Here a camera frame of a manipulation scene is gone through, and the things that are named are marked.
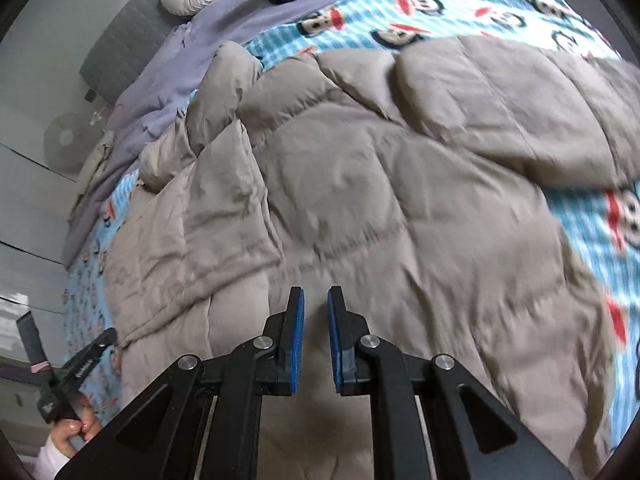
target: gray upholstered headboard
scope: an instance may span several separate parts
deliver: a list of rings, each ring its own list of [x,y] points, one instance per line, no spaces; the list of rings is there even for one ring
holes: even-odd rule
[[[168,13],[160,0],[129,0],[89,51],[80,75],[114,105],[172,29],[187,20]]]

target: white sleeve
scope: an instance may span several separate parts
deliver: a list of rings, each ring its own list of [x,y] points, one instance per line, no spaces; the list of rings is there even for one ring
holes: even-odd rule
[[[44,447],[41,447],[38,453],[33,477],[35,480],[53,480],[67,462],[69,459],[56,449],[49,436]]]

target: metal screw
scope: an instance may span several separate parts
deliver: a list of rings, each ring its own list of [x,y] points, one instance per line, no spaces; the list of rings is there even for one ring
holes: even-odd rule
[[[271,348],[273,344],[273,339],[271,339],[268,335],[259,335],[254,339],[254,346],[259,348],[260,350],[266,350],[267,348]]]
[[[193,370],[198,364],[198,358],[195,355],[183,355],[178,359],[180,370]]]
[[[380,338],[377,335],[367,334],[360,338],[360,344],[366,348],[377,348],[380,346]]]
[[[456,362],[450,355],[440,354],[436,357],[436,366],[443,370],[451,370],[454,364],[456,364]]]

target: bed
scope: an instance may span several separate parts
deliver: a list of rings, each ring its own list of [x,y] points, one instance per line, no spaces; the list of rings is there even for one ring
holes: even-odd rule
[[[304,34],[297,43],[282,40],[283,46],[278,46],[280,38],[288,34],[288,29],[278,26],[292,24],[290,28],[297,28],[297,23],[303,23],[302,18],[316,19],[314,13],[318,9],[337,0],[298,0],[282,6],[270,6],[266,0],[217,0],[190,22],[167,18],[153,0],[144,0],[146,6],[140,6],[140,1],[132,0],[114,19],[82,66],[87,83],[114,103],[108,128],[115,132],[115,142],[107,171],[84,200],[67,243],[65,258],[70,275],[64,299],[69,355],[113,324],[105,299],[103,270],[111,240],[125,221],[129,196],[136,186],[138,155],[147,142],[157,139],[172,121],[184,116],[217,47],[224,41],[245,44],[265,66],[311,47],[375,48],[373,43],[352,45],[338,40],[331,45],[305,43],[308,38]],[[615,7],[612,0],[604,0],[609,2],[607,5],[601,0],[566,1],[570,9],[588,20],[584,22],[585,30],[599,30],[606,37],[600,38],[603,51],[596,56],[608,56],[606,49],[610,45],[612,56],[619,54],[638,64],[633,25],[627,23],[625,27],[619,18],[613,19],[607,10]],[[126,44],[123,34],[133,23],[145,23],[137,33],[135,51],[130,54],[129,49],[114,48],[113,45]],[[411,32],[420,34],[417,29]],[[394,34],[394,38],[399,35],[397,30]],[[375,41],[381,44],[380,38]],[[106,73],[113,73],[114,77],[107,79]],[[617,345],[616,385],[610,408],[613,450],[640,406],[640,190],[635,184],[623,189],[544,191],[548,206],[561,221],[572,247],[607,290]],[[119,349],[107,352],[84,385],[103,423],[122,407],[120,360]]]

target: human hand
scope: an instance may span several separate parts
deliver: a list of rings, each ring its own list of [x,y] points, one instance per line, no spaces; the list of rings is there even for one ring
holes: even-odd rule
[[[100,421],[95,415],[94,409],[85,396],[79,399],[82,404],[82,420],[63,419],[57,421],[50,433],[51,441],[56,449],[67,458],[72,458],[76,454],[76,449],[71,445],[69,439],[82,433],[85,442],[89,442],[100,431]]]

